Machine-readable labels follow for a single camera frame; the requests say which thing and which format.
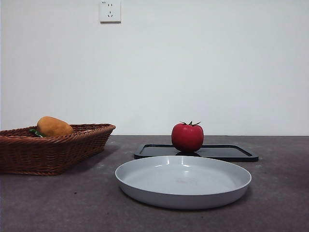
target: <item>tray rim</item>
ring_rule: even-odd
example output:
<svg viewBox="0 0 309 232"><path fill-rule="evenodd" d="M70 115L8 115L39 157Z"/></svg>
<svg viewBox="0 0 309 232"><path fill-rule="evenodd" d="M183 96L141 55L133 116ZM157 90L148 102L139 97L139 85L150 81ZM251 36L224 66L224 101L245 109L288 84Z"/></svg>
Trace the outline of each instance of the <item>tray rim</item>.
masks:
<svg viewBox="0 0 309 232"><path fill-rule="evenodd" d="M255 153L253 153L251 151L249 152L247 149L244 149L243 147L238 146L238 145L233 145L233 144L214 144L214 145L204 144L204 145L202 145L202 148L203 147L205 148L205 146L207 146L209 148L216 148L216 147L222 148L224 146L226 148L233 148L233 149L240 150L242 153L244 153L246 155L248 155L248 154L250 155L250 156L245 157L245 158L241 158L241 157L205 157L205 158L227 161L227 162L257 162L257 161L259 161L258 155L256 155ZM134 152L134 158L135 159L144 159L144 158L148 158L148 157L153 157L153 156L143 156L143 155L141 155L143 149L146 148L146 147L174 147L174 146L172 144L147 144L147 143L143 143Z"/></svg>

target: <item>basket rim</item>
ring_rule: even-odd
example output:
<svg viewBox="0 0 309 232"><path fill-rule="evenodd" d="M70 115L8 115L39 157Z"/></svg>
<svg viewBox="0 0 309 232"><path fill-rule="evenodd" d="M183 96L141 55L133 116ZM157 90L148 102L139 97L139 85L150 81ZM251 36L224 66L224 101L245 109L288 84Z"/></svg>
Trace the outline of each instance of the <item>basket rim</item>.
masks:
<svg viewBox="0 0 309 232"><path fill-rule="evenodd" d="M113 131L116 126L112 125L112 124L70 124L72 127L91 127L91 126L102 126L101 128L94 128L94 129L89 129L86 131L78 131L78 132L74 132L72 134L68 134L68 135L60 135L60 136L46 136L46 137L29 137L29 136L3 136L0 135L0 140L28 140L28 141L53 141L56 142L57 140L70 140L70 139L78 139L78 137L80 137L81 135L83 135L83 137L87 137L87 136L91 136L93 134L97 134L97 133L104 133L104 132L111 132ZM9 132L9 131L17 131L17 130L29 130L29 129L33 129L36 128L37 126L30 126L30 127L25 127L25 128L17 128L17 129L12 129L12 130L1 130L0 132Z"/></svg>

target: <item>tomato stem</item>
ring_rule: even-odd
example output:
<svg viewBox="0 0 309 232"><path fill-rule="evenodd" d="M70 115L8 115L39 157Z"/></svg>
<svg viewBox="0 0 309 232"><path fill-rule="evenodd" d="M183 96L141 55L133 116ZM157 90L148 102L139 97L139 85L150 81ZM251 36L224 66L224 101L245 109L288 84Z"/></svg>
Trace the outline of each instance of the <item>tomato stem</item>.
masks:
<svg viewBox="0 0 309 232"><path fill-rule="evenodd" d="M196 124L192 124L192 121L188 124L188 125L190 125L190 126L196 126L196 125L198 125L198 124L200 124L201 122L198 122L198 123L196 123Z"/></svg>

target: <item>table surface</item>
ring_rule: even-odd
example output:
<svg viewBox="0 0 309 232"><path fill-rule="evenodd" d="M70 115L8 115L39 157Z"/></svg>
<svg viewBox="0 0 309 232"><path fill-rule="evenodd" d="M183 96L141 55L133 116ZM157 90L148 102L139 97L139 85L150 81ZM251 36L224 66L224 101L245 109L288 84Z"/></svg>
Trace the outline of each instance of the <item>table surface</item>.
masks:
<svg viewBox="0 0 309 232"><path fill-rule="evenodd" d="M306 232L309 231L309 136L205 136L260 157L234 162L252 182L238 201L207 210L140 203L119 188L114 171L140 144L170 136L111 136L105 151L62 175L0 175L3 232Z"/></svg>

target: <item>plate rim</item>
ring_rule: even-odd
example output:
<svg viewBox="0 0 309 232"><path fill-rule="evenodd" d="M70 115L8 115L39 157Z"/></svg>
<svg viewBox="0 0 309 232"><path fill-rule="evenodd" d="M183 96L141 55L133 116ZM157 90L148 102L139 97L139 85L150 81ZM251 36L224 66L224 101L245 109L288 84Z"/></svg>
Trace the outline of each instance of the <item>plate rim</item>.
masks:
<svg viewBox="0 0 309 232"><path fill-rule="evenodd" d="M175 159L175 158L178 159L178 158L180 158L180 157L189 157L190 159L207 159L207 160L214 160L215 162L224 162L224 163L228 163L229 165L236 166L237 168L242 169L245 173L249 174L249 181L248 181L246 184L244 184L244 185L242 185L242 186L240 186L240 187L238 187L238 188L236 188L236 189L230 190L230 191L222 191L222 192L211 193L211 194L176 194L176 193L163 193L163 192L158 192L158 191L150 191L150 190L145 190L145 189L137 188L137 187L134 187L134 186L131 186L131 185L127 184L126 182L124 182L123 180L121 180L121 179L119 178L119 176L117 175L117 171L118 171L123 165L126 165L126 164L131 163L131 162L135 162L135 161L141 161L141 160L143 160L143 159L155 159L155 158L158 158L158 157L165 157L165 158L173 157L173 159ZM231 193L231 192L238 191L238 190L241 190L241 189L247 187L247 186L251 183L251 181L252 181L252 175L251 175L251 173L250 173L248 170L246 170L245 168L243 168L243 167L241 167L241 166L239 166L239 165L236 165L236 164L234 164L234 163L230 163L230 162L227 162L227 161L219 160L219 159L212 159L212 158L206 158L206 157L194 157L194 156L154 156L154 157L145 157L145 158L141 158L141 159L134 159L134 160L131 160L131 161L128 161L128 162L126 162L126 163L121 164L121 165L115 170L114 173L115 173L115 176L116 176L116 178L117 178L117 180L118 180L119 182L121 182L122 184L124 184L124 185L126 185L126 186L129 186L130 188L134 188L134 189L138 189L138 190L140 190L140 191L146 191L146 192L150 192L150 193L156 193L156 194L173 195L173 196L188 196L188 197L189 197L189 196L195 196L195 197L196 197L196 196L212 196L212 195L220 195L220 194Z"/></svg>

